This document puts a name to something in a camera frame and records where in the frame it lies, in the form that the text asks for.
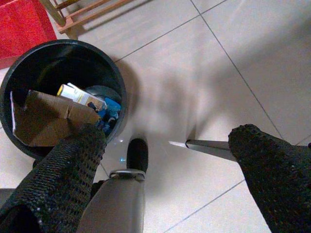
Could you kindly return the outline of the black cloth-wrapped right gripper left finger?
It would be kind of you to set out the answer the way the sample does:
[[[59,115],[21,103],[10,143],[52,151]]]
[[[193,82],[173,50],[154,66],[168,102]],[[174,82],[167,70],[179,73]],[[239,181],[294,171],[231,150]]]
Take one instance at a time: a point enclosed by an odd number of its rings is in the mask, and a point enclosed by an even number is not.
[[[61,140],[1,207],[0,231],[76,232],[105,147],[104,132],[89,124]]]

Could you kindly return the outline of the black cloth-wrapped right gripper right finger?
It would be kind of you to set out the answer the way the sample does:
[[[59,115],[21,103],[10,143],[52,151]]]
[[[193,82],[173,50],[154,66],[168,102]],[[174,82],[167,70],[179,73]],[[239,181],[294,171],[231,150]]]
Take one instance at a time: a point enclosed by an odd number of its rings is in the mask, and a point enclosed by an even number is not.
[[[234,128],[228,143],[270,231],[309,233],[310,145],[291,145],[253,124]]]

